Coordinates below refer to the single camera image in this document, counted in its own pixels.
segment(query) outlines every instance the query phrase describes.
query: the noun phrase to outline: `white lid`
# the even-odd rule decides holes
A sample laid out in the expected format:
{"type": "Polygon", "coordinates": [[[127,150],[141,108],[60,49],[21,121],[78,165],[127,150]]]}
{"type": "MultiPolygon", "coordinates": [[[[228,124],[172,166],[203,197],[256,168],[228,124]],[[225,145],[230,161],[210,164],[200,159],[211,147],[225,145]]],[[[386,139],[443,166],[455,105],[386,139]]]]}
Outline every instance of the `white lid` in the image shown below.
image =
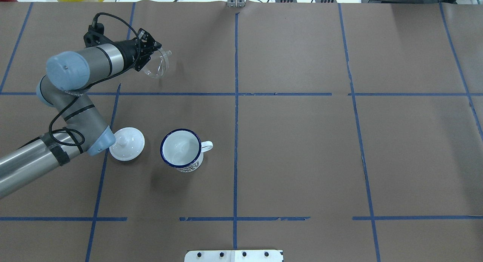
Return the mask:
{"type": "Polygon", "coordinates": [[[116,143],[109,147],[109,152],[117,160],[133,160],[141,154],[145,147],[145,136],[136,128],[122,128],[114,136],[116,143]]]}

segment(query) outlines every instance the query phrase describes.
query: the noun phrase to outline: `blue mug rim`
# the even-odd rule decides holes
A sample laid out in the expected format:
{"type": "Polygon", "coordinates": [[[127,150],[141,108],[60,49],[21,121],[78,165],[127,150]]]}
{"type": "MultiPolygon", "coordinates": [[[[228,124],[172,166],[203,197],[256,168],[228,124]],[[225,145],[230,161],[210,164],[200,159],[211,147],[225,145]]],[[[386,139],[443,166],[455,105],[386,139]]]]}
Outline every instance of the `blue mug rim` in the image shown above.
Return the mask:
{"type": "Polygon", "coordinates": [[[163,138],[163,141],[161,142],[161,146],[159,147],[159,153],[161,154],[161,157],[163,158],[164,162],[166,164],[168,164],[170,167],[173,167],[173,168],[186,168],[188,166],[190,166],[191,164],[193,164],[197,159],[198,157],[200,157],[200,154],[202,153],[202,142],[200,140],[200,137],[193,131],[191,131],[190,129],[186,129],[186,128],[179,128],[179,129],[176,129],[176,130],[173,130],[171,132],[169,132],[164,138],[163,138]],[[179,132],[179,131],[187,131],[187,132],[190,132],[192,133],[196,139],[198,140],[198,145],[199,145],[199,149],[198,149],[198,154],[196,155],[195,159],[193,159],[191,162],[189,162],[188,164],[185,164],[185,165],[181,165],[181,166],[178,166],[178,165],[175,165],[175,164],[172,164],[171,162],[169,162],[168,160],[166,160],[166,158],[164,157],[164,154],[163,154],[163,145],[164,145],[164,142],[166,142],[166,139],[172,135],[173,133],[175,132],[179,132]]]}

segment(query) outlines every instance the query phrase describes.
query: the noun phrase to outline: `mug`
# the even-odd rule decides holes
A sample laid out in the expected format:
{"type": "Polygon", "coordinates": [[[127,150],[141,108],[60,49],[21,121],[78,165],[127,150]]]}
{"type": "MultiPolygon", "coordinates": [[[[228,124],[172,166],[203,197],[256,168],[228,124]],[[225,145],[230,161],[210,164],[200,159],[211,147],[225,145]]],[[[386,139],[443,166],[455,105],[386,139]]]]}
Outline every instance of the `mug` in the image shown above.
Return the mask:
{"type": "Polygon", "coordinates": [[[166,164],[183,173],[189,173],[200,167],[203,153],[212,148],[211,141],[201,142],[195,132],[176,129],[164,137],[159,150],[166,164]]]}

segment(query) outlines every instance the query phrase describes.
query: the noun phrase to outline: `blue joint cap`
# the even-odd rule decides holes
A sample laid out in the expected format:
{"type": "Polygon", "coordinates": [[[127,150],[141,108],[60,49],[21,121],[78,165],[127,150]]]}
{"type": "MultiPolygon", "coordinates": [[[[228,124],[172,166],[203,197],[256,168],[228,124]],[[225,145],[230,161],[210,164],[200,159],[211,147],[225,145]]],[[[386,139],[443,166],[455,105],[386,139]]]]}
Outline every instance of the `blue joint cap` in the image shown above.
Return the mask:
{"type": "Polygon", "coordinates": [[[77,52],[61,52],[50,57],[45,70],[52,84],[62,91],[82,88],[90,77],[88,62],[77,52]]]}
{"type": "Polygon", "coordinates": [[[47,102],[47,100],[46,100],[46,99],[43,97],[43,95],[42,95],[42,92],[41,92],[41,90],[40,90],[40,84],[42,83],[42,80],[43,80],[43,77],[42,77],[42,79],[40,80],[40,82],[38,82],[37,88],[35,89],[35,92],[36,92],[36,94],[37,94],[37,97],[38,97],[38,99],[39,99],[41,102],[45,103],[45,105],[47,105],[47,106],[49,106],[49,107],[54,107],[52,104],[50,104],[50,102],[47,102]]]}
{"type": "Polygon", "coordinates": [[[116,143],[116,137],[112,133],[111,129],[107,127],[100,137],[93,143],[93,145],[88,149],[88,154],[94,156],[103,150],[111,147],[116,143]]]}

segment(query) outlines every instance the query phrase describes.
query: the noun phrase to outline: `mug handle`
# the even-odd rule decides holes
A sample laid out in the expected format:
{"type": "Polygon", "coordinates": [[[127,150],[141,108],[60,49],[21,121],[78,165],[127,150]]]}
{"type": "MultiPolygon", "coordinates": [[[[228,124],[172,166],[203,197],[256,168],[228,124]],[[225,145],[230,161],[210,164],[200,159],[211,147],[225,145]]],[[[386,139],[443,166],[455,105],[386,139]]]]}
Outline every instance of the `mug handle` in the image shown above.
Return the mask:
{"type": "Polygon", "coordinates": [[[202,142],[202,153],[207,152],[213,148],[213,142],[205,141],[202,142]]]}

